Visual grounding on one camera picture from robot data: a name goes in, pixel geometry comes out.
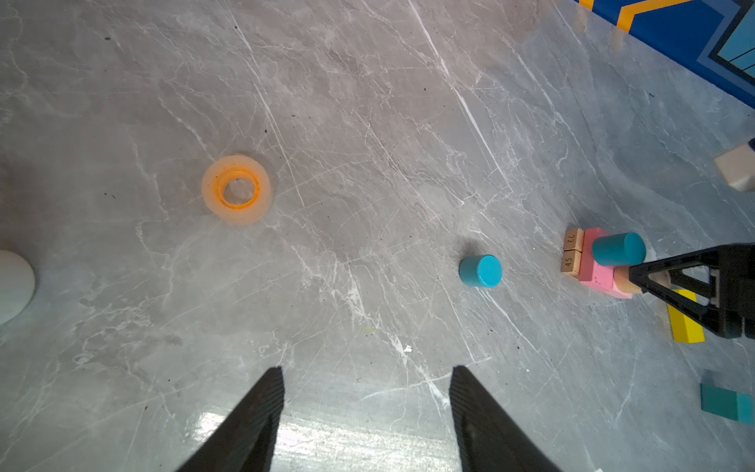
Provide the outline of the large teal cylinder block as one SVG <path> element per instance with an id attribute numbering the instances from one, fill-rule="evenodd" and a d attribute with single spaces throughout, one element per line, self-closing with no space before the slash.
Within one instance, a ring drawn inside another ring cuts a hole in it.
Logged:
<path id="1" fill-rule="evenodd" d="M 592 255 L 602 267 L 635 266 L 644 263 L 647 248 L 639 234 L 628 232 L 597 238 Z"/>

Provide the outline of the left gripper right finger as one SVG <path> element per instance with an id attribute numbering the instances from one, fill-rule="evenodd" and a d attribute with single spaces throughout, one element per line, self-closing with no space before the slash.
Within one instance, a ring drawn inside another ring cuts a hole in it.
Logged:
<path id="1" fill-rule="evenodd" d="M 464 366 L 452 370 L 449 399 L 464 471 L 556 471 Z"/>

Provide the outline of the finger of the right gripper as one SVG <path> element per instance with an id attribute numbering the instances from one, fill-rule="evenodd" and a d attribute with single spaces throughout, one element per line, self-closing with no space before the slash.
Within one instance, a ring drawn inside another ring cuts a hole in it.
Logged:
<path id="1" fill-rule="evenodd" d="M 628 268 L 631 283 L 715 336 L 754 337 L 754 245 L 721 245 Z"/>

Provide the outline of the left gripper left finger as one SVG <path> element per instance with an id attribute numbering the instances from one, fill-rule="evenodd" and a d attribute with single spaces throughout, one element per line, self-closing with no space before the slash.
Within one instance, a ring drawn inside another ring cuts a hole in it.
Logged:
<path id="1" fill-rule="evenodd" d="M 269 472 L 284 394 L 281 367 L 268 369 L 180 469 Z"/>

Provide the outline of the dark pink wood block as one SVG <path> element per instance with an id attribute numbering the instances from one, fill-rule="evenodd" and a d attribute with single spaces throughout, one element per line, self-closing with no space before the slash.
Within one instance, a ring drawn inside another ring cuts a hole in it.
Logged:
<path id="1" fill-rule="evenodd" d="M 614 267 L 599 265 L 592 254 L 593 243 L 600 237 L 608 236 L 609 233 L 602 228 L 590 228 L 585 231 L 584 245 L 581 256 L 580 272 L 578 280 L 588 288 L 604 293 L 617 299 L 631 299 L 632 293 L 620 290 L 615 284 Z"/>

